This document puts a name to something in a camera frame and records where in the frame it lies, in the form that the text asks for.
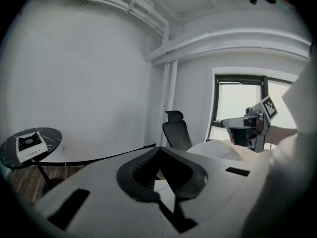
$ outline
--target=round table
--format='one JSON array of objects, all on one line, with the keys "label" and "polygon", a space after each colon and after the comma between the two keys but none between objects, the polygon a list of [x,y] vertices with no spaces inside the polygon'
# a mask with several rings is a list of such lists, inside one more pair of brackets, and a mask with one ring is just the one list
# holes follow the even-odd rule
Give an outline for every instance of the round table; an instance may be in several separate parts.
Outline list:
[{"label": "round table", "polygon": [[[45,141],[48,151],[21,163],[16,154],[16,137],[37,131],[41,134],[43,140]],[[43,194],[45,194],[48,190],[52,189],[57,184],[61,183],[63,179],[50,179],[45,174],[39,161],[41,161],[42,159],[46,158],[49,154],[51,154],[59,146],[61,140],[61,133],[57,129],[46,127],[27,129],[12,135],[5,142],[3,142],[3,144],[0,146],[0,160],[3,163],[3,165],[11,169],[19,169],[28,167],[30,165],[36,165],[46,181],[46,184],[43,187]]]}]

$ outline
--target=black marble tabletop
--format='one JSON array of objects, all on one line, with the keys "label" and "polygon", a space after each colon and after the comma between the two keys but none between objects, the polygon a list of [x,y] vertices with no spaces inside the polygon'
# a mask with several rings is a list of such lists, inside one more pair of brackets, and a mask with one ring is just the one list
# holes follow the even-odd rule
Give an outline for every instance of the black marble tabletop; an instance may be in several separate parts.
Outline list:
[{"label": "black marble tabletop", "polygon": [[[16,137],[36,131],[38,131],[41,134],[43,140],[47,145],[48,151],[46,153],[42,153],[38,156],[35,156],[31,160],[27,160],[23,163],[20,163],[16,155]],[[34,163],[41,161],[42,159],[46,158],[49,154],[51,154],[59,146],[61,139],[62,137],[60,131],[53,128],[33,128],[21,131],[9,137],[0,146],[0,160],[6,167],[11,169],[23,168],[33,165]]]}]

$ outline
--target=white device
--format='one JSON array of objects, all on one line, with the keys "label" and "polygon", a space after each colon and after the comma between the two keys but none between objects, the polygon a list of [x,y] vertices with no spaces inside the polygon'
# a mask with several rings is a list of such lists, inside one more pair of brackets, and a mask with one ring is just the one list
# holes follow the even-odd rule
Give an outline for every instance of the white device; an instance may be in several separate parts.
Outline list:
[{"label": "white device", "polygon": [[16,155],[20,163],[47,151],[46,143],[38,131],[16,137]]}]

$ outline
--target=person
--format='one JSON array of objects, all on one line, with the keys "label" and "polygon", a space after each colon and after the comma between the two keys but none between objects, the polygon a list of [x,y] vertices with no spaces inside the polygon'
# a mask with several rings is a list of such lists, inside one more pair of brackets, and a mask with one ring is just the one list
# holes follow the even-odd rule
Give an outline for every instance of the person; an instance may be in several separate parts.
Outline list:
[{"label": "person", "polygon": [[[262,133],[263,131],[263,122],[260,119],[257,119],[256,130],[258,133]],[[278,126],[271,125],[265,137],[265,143],[278,145],[284,138],[292,136],[296,134],[297,132],[298,132],[297,129],[281,128]],[[231,143],[234,144],[232,133],[229,134],[229,137],[230,137]]]}]

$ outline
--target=wooden floor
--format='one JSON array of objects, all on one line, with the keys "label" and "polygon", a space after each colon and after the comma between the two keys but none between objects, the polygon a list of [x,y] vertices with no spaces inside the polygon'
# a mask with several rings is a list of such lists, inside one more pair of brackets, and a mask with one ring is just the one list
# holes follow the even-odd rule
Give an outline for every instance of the wooden floor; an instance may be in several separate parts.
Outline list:
[{"label": "wooden floor", "polygon": [[[69,178],[84,166],[43,167],[49,178]],[[42,197],[45,180],[36,166],[14,170],[8,180],[13,192],[31,205]]]}]

